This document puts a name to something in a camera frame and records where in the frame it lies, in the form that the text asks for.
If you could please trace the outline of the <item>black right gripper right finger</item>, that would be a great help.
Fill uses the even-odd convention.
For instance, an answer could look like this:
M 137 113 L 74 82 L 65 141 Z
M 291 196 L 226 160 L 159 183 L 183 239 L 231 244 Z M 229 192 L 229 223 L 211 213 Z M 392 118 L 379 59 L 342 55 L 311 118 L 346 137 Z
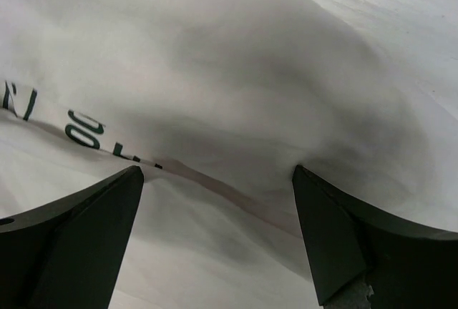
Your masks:
M 298 165 L 293 192 L 323 308 L 456 308 L 457 234 L 355 198 Z

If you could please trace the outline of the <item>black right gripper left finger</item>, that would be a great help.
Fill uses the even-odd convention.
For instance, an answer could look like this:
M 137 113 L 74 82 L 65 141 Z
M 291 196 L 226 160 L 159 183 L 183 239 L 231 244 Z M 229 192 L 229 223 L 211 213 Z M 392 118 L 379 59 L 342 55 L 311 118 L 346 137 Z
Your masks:
M 143 184 L 131 166 L 1 219 L 1 307 L 108 308 Z

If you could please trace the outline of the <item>white green raglan t-shirt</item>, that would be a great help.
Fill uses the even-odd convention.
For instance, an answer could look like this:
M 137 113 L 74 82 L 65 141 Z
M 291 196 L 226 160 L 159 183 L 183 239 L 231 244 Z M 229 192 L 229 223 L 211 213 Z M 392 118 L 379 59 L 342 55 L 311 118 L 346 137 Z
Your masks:
M 296 165 L 457 229 L 457 0 L 1 0 L 1 215 L 135 158 L 111 308 L 316 308 Z

